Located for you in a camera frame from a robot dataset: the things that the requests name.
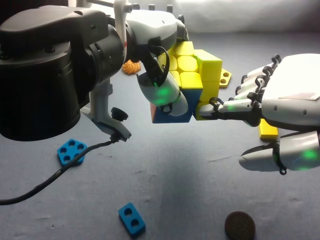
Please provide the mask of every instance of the orange object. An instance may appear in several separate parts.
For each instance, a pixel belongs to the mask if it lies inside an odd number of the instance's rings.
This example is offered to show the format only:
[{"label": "orange object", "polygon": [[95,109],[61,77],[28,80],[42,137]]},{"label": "orange object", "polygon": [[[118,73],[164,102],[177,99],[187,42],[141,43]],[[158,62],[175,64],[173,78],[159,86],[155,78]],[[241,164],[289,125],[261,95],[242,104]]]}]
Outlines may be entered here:
[{"label": "orange object", "polygon": [[128,60],[122,65],[122,71],[128,75],[136,74],[140,70],[141,66],[139,62],[132,62],[131,60]]}]

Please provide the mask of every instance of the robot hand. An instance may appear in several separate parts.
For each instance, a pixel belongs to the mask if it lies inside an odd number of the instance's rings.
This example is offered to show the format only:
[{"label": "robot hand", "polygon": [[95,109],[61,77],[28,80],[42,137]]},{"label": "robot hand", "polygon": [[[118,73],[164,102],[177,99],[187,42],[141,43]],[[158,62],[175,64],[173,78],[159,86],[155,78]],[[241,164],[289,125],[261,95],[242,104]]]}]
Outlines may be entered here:
[{"label": "robot hand", "polygon": [[279,171],[285,175],[287,169],[318,167],[320,82],[316,77],[309,78],[307,84],[302,84],[302,80],[306,74],[316,76],[314,72],[319,66],[320,54],[292,55],[283,60],[275,55],[271,64],[242,77],[234,98],[227,102],[212,98],[200,114],[213,120],[243,120],[253,127],[265,119],[272,126],[299,131],[244,152],[239,163],[247,170]]}]

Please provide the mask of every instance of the brown round object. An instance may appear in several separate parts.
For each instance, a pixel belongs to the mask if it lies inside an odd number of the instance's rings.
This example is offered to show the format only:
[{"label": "brown round object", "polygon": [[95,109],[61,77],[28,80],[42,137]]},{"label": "brown round object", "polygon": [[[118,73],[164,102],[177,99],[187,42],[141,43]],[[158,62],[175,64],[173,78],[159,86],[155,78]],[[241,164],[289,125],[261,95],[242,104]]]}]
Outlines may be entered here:
[{"label": "brown round object", "polygon": [[253,240],[256,225],[252,217],[247,213],[235,211],[226,217],[224,229],[231,240]]},{"label": "brown round object", "polygon": [[131,60],[128,60],[122,66],[122,71],[128,75],[136,74],[140,70],[141,70],[140,63],[139,62],[132,62]]}]

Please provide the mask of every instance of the black cylindrical motor housing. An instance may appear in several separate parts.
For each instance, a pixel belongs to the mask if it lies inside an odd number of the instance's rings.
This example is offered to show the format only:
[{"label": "black cylindrical motor housing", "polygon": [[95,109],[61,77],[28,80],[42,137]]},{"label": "black cylindrical motor housing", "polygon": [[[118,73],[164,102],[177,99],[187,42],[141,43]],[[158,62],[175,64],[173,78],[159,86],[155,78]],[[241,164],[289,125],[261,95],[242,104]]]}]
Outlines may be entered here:
[{"label": "black cylindrical motor housing", "polygon": [[9,139],[42,140],[72,128],[80,110],[70,43],[0,60],[0,106],[0,134]]}]

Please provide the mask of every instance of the blue domino block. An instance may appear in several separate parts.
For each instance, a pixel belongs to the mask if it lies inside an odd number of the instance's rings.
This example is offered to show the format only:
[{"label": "blue domino block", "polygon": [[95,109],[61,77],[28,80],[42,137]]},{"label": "blue domino block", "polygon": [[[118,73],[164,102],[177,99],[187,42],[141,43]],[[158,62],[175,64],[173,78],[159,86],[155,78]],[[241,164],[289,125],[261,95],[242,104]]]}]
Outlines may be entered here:
[{"label": "blue domino block", "polygon": [[[83,142],[70,139],[65,144],[63,144],[58,150],[58,157],[62,166],[65,166],[81,153],[84,149],[87,148]],[[78,166],[84,162],[85,156],[81,157],[73,166]]]},{"label": "blue domino block", "polygon": [[120,208],[118,213],[123,224],[132,237],[137,237],[146,229],[145,222],[131,202]]},{"label": "blue domino block", "polygon": [[194,111],[196,110],[202,89],[182,89],[181,91],[188,102],[188,111],[181,116],[171,116],[161,112],[157,107],[154,110],[154,116],[152,117],[152,122],[154,124],[188,123],[190,121]]}]

